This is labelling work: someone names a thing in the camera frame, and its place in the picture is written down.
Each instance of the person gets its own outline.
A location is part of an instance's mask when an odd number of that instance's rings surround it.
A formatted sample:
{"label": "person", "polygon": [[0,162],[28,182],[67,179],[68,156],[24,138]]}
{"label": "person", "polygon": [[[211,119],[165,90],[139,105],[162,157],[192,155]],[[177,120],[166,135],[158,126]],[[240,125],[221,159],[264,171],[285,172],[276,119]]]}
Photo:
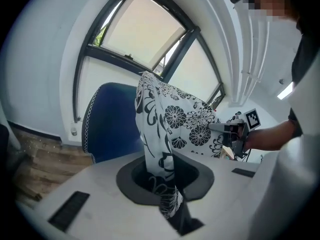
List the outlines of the person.
{"label": "person", "polygon": [[[314,15],[317,0],[248,0],[255,9],[264,10],[268,16],[296,22],[302,37],[292,63],[292,81],[296,86],[304,77],[319,50],[319,25]],[[288,141],[302,135],[302,130],[291,109],[288,120],[266,129],[252,131],[246,140],[245,150],[277,151]]]}

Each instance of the black and white fabric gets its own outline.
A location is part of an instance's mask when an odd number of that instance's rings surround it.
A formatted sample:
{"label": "black and white fabric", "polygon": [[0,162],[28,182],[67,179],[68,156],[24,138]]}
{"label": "black and white fabric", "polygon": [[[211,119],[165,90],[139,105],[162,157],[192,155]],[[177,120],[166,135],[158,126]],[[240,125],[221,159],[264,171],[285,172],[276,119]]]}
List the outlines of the black and white fabric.
{"label": "black and white fabric", "polygon": [[161,196],[160,210],[168,219],[183,201],[175,186],[172,150],[195,156],[219,157],[223,135],[207,128],[220,123],[211,107],[177,87],[144,72],[135,99],[136,125],[144,142],[145,163],[153,193]]}

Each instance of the robotic arm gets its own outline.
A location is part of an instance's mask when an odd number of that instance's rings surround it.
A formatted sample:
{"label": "robotic arm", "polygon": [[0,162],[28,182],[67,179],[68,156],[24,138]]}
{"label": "robotic arm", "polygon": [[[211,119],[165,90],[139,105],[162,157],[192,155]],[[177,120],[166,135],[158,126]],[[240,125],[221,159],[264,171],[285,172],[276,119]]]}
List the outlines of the robotic arm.
{"label": "robotic arm", "polygon": [[[232,120],[227,123],[209,123],[208,128],[212,131],[223,133],[222,144],[232,149],[237,157],[243,158],[247,154],[244,152],[248,134],[261,126],[256,109],[252,109],[244,114],[237,113]],[[238,129],[242,127],[241,138],[237,138]]]}

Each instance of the ceiling light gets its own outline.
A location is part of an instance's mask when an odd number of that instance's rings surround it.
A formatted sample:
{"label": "ceiling light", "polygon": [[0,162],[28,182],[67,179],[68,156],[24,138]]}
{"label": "ceiling light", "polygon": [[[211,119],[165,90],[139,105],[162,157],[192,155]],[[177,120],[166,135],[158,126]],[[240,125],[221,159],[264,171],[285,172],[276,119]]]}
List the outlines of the ceiling light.
{"label": "ceiling light", "polygon": [[290,93],[292,93],[294,89],[294,82],[291,82],[287,88],[285,88],[279,95],[278,95],[278,98],[280,100],[282,100],[283,98],[287,97]]}

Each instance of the chair backrest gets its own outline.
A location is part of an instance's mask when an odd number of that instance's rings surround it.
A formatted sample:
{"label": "chair backrest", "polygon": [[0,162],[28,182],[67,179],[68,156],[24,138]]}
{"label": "chair backrest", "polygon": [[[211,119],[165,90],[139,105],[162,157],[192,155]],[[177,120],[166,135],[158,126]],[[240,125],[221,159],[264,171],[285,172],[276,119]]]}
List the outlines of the chair backrest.
{"label": "chair backrest", "polygon": [[109,82],[93,95],[82,122],[82,149],[93,163],[144,149],[136,125],[134,86]]}

